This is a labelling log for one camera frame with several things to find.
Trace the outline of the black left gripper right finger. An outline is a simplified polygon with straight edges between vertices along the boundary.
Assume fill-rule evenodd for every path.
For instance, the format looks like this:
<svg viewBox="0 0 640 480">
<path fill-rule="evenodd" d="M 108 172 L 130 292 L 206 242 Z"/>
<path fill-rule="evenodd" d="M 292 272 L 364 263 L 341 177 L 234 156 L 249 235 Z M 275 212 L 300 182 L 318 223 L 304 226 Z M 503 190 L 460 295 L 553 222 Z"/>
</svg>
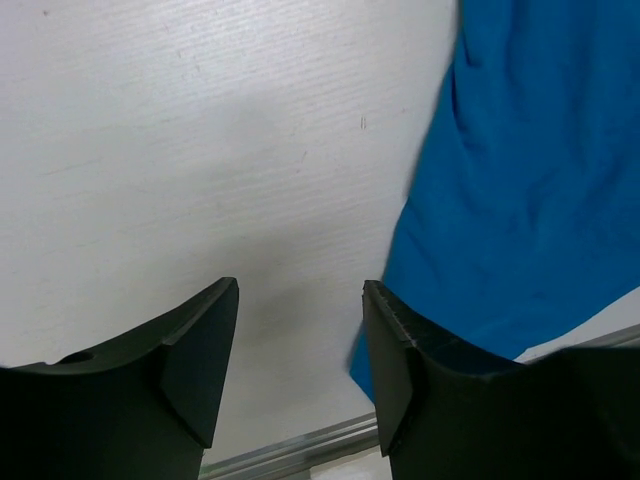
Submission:
<svg viewBox="0 0 640 480">
<path fill-rule="evenodd" d="M 378 281 L 363 317 L 381 452 L 396 479 L 635 479 L 639 350 L 520 364 L 420 316 Z"/>
</svg>

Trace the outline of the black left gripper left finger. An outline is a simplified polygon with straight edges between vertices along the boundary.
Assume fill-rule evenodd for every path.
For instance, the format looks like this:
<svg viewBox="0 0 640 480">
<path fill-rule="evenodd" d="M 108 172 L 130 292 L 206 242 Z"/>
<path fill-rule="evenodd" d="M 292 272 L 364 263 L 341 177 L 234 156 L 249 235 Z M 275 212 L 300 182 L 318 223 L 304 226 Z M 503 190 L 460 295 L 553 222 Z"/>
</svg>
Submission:
<svg viewBox="0 0 640 480">
<path fill-rule="evenodd" d="M 239 304 L 225 277 L 54 364 L 1 371 L 5 479 L 195 479 L 212 446 Z"/>
</svg>

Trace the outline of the blue t shirt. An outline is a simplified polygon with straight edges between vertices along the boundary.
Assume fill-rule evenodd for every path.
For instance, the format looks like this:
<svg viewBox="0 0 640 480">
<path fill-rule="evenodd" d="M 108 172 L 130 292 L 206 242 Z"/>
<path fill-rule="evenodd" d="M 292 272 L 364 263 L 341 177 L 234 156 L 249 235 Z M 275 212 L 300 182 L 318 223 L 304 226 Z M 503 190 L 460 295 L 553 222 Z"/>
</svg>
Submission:
<svg viewBox="0 0 640 480">
<path fill-rule="evenodd" d="M 514 359 L 639 285 L 639 5 L 458 13 L 382 281 Z"/>
</svg>

